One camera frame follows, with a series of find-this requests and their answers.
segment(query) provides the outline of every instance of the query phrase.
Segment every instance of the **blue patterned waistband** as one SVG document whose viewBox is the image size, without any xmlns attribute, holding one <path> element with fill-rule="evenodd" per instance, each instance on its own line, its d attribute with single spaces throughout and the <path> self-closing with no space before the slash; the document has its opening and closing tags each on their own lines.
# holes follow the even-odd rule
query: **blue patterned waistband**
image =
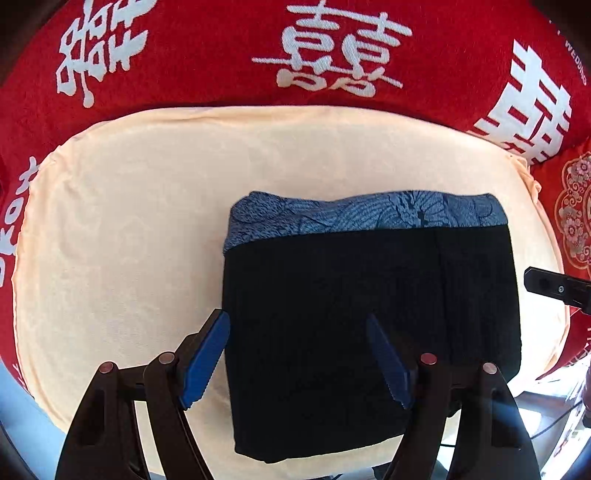
<svg viewBox="0 0 591 480">
<path fill-rule="evenodd" d="M 252 192 L 230 211 L 223 252 L 255 240 L 310 233 L 506 224 L 505 212 L 491 194 L 407 190 L 319 202 Z"/>
</svg>

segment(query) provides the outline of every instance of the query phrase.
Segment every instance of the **wire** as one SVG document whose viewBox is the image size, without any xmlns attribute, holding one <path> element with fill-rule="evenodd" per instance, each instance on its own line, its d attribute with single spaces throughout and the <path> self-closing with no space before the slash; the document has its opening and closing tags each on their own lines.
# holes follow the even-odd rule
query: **wire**
<svg viewBox="0 0 591 480">
<path fill-rule="evenodd" d="M 577 408 L 579 405 L 581 405 L 581 403 L 583 403 L 583 400 L 577 402 L 572 407 L 570 407 L 560 417 L 558 417 L 550 425 L 548 425 L 544 430 L 542 430 L 541 432 L 536 433 L 533 437 L 530 437 L 530 440 L 535 440 L 537 437 L 539 437 L 539 436 L 543 435 L 544 433 L 546 433 L 548 430 L 550 430 L 552 427 L 554 427 L 560 420 L 562 420 L 563 418 L 565 418 L 570 412 L 572 412 L 575 408 Z M 447 448 L 455 448 L 456 447 L 455 445 L 449 445 L 448 443 L 440 443 L 439 446 L 440 447 L 447 447 Z"/>
</svg>

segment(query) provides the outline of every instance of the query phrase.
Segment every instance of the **folded garment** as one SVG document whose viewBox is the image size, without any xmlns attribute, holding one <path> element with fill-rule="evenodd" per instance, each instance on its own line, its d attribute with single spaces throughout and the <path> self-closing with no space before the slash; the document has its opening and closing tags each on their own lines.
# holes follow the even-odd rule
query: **folded garment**
<svg viewBox="0 0 591 480">
<path fill-rule="evenodd" d="M 264 462 L 404 432 L 365 320 L 452 364 L 519 371 L 517 281 L 491 195 L 396 192 L 336 202 L 255 192 L 231 211 L 223 308 L 236 452 Z"/>
</svg>

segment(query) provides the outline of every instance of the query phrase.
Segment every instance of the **metal pin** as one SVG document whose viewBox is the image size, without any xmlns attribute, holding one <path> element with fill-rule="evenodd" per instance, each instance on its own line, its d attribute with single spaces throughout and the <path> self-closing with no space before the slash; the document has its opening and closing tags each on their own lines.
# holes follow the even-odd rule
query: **metal pin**
<svg viewBox="0 0 591 480">
<path fill-rule="evenodd" d="M 172 352 L 161 353 L 160 356 L 158 357 L 158 362 L 160 362 L 163 365 L 171 364 L 172 362 L 174 362 L 174 353 L 172 353 Z"/>
<path fill-rule="evenodd" d="M 99 372 L 107 374 L 113 370 L 113 362 L 104 362 L 99 367 Z"/>
<path fill-rule="evenodd" d="M 489 375 L 494 375 L 496 374 L 498 368 L 496 367 L 495 364 L 487 362 L 484 365 L 482 365 L 482 369 L 488 373 Z"/>
<path fill-rule="evenodd" d="M 421 362 L 425 365 L 435 365 L 437 363 L 437 357 L 432 353 L 424 353 L 421 355 Z"/>
</svg>

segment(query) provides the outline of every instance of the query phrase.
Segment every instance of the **beige padded surface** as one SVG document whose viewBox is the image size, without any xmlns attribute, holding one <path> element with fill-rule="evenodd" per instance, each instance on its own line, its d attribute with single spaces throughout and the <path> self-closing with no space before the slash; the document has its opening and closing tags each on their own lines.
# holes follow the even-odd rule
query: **beige padded surface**
<svg viewBox="0 0 591 480">
<path fill-rule="evenodd" d="M 403 116 L 315 106 L 146 111 L 97 124 L 51 153 L 31 183 L 12 279 L 28 388 L 66 430 L 101 362 L 141 365 L 197 331 L 220 305 L 229 209 L 251 190 L 334 200 L 407 189 L 492 193 L 503 205 L 523 342 L 510 387 L 520 393 L 554 365 L 569 327 L 559 302 L 522 286 L 529 265 L 561 270 L 522 160 Z M 148 466 L 161 472 L 145 409 L 138 416 Z M 379 465 L 400 441 L 274 465 L 237 455 L 223 360 L 187 418 L 223 480 Z"/>
</svg>

